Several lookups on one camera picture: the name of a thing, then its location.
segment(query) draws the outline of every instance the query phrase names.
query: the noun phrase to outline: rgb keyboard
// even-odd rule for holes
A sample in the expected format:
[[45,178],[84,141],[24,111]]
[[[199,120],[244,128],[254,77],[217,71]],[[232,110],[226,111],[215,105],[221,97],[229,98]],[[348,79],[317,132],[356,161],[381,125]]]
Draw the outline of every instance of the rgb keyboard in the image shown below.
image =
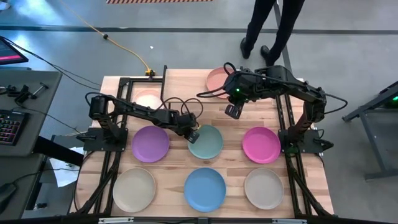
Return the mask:
[[15,146],[28,113],[0,110],[0,144]]

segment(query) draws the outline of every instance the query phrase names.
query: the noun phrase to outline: black shoe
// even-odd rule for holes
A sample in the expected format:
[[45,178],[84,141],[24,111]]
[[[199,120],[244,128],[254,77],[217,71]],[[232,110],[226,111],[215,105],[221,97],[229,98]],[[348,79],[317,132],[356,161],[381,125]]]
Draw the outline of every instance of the black shoe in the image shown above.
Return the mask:
[[267,46],[265,45],[261,46],[260,54],[263,57],[263,59],[266,61],[267,67],[273,66],[275,64],[275,60],[271,59],[269,55],[269,49]]
[[246,45],[246,38],[243,38],[241,41],[242,56],[244,59],[248,59],[250,57],[250,51],[245,49],[245,45]]

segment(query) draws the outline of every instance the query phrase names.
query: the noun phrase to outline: concrete floor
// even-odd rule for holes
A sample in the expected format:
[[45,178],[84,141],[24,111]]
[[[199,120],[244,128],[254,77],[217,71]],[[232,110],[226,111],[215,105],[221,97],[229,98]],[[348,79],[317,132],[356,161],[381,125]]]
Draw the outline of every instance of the concrete floor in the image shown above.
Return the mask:
[[[64,1],[95,26],[144,28],[242,29],[250,20],[254,4],[248,0],[128,5],[107,5],[105,0]],[[55,0],[13,0],[11,4],[10,10],[0,12],[0,26],[82,26]],[[395,0],[307,0],[295,28],[397,30],[394,22],[398,20],[397,10]],[[272,12],[264,28],[276,27]],[[133,55],[107,43],[94,32],[0,30],[0,35],[97,83],[101,83],[104,75],[142,75],[144,71]],[[253,69],[263,67],[259,48],[262,44],[272,45],[275,38],[275,34],[261,34],[251,58],[245,60],[238,47],[243,32],[112,32],[109,35],[134,49],[157,71],[161,71],[164,64],[169,68],[215,68],[227,61]],[[398,177],[366,182],[365,173],[379,170],[370,143],[359,120],[351,123],[341,120],[343,115],[397,80],[397,36],[294,34],[287,48],[296,77],[349,101],[347,108],[329,114],[317,124],[326,130],[324,138],[335,143],[324,156],[335,213],[345,218],[398,222]],[[27,56],[30,62],[20,66],[52,70]],[[284,61],[280,59],[277,63],[283,65]],[[85,130],[91,123],[84,115],[88,107],[83,97],[88,91],[63,77],[49,113]],[[330,99],[327,110],[340,105],[339,101]],[[41,135],[49,138],[71,132],[49,118]]]

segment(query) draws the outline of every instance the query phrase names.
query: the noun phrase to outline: plate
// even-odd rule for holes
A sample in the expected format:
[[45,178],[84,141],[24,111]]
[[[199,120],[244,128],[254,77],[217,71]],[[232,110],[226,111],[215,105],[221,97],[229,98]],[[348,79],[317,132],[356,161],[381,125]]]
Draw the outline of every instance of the plate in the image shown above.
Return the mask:
[[131,143],[134,156],[142,162],[156,162],[163,158],[170,147],[167,133],[157,126],[138,130]]
[[283,200],[284,186],[274,171],[258,168],[244,180],[244,192],[257,208],[273,209]]
[[113,199],[125,212],[139,212],[155,197],[155,179],[148,170],[133,168],[122,173],[114,183]]
[[[229,71],[229,73],[234,72],[234,70],[232,68],[227,68],[227,71]],[[207,89],[209,91],[211,91],[211,90],[215,90],[215,89],[223,86],[227,77],[228,77],[228,74],[224,71],[223,67],[213,69],[209,73],[209,75],[207,76],[207,79],[206,79]],[[219,90],[212,94],[216,95],[216,94],[219,94],[222,92],[224,92],[224,90]],[[224,95],[217,96],[217,97],[221,98],[221,99],[227,99],[228,94],[224,94]]]
[[152,109],[157,109],[162,105],[162,100],[159,98],[160,93],[155,90],[144,90],[139,92],[133,99],[138,105],[149,106]]
[[280,154],[280,141],[278,136],[270,129],[255,127],[244,135],[243,151],[254,162],[271,163]]
[[199,138],[192,144],[188,142],[189,151],[199,159],[212,159],[223,149],[223,136],[212,125],[202,125],[199,130]]
[[188,204],[199,212],[219,208],[226,196],[226,184],[220,173],[209,167],[194,170],[185,181],[184,196]]

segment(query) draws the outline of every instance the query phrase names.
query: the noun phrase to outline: wooden tabletop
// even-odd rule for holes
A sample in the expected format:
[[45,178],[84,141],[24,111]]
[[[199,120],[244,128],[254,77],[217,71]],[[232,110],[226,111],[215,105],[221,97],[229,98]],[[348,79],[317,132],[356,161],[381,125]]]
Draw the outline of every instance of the wooden tabletop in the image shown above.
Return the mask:
[[[186,100],[200,91],[207,91],[204,86],[205,79],[210,70],[168,70],[165,81],[165,99],[178,96]],[[116,96],[120,77],[104,77],[101,92]],[[154,89],[160,92],[160,84],[135,83],[133,87],[132,101],[142,90]],[[187,141],[166,130],[170,136],[170,150],[167,155],[155,163],[143,163],[138,161],[131,152],[131,139],[135,133],[144,126],[152,125],[148,121],[128,117],[127,128],[129,138],[126,151],[122,153],[119,166],[119,174],[133,167],[147,169],[155,178],[157,192],[155,199],[143,211],[126,213],[113,205],[112,216],[147,216],[147,217],[236,217],[236,218],[292,218],[294,217],[292,199],[290,196],[289,181],[284,156],[271,164],[256,164],[250,161],[241,149],[241,141],[244,133],[255,126],[267,127],[273,132],[279,129],[279,120],[276,110],[276,102],[266,99],[257,103],[248,103],[244,106],[239,120],[234,120],[224,114],[228,102],[226,100],[211,98],[201,100],[204,103],[204,112],[198,119],[200,124],[211,124],[217,127],[224,138],[224,148],[220,155],[214,159],[202,160],[191,155]],[[291,98],[295,120],[302,114],[302,101]],[[172,103],[172,108],[179,110],[181,103]],[[200,105],[189,103],[190,111],[198,114]],[[97,187],[104,152],[95,152],[88,158],[81,170],[76,191],[77,204],[83,205]],[[325,171],[321,160],[312,154],[303,154],[305,176],[308,188],[324,206],[333,213]],[[193,170],[199,167],[212,167],[216,169],[226,181],[227,196],[224,204],[214,212],[201,213],[192,209],[183,196],[185,179]],[[284,185],[284,198],[282,203],[272,210],[261,210],[253,206],[244,194],[243,183],[245,177],[255,168],[266,167],[278,174]],[[302,194],[296,184],[300,208],[304,211]],[[104,208],[108,196],[108,187],[104,191]]]

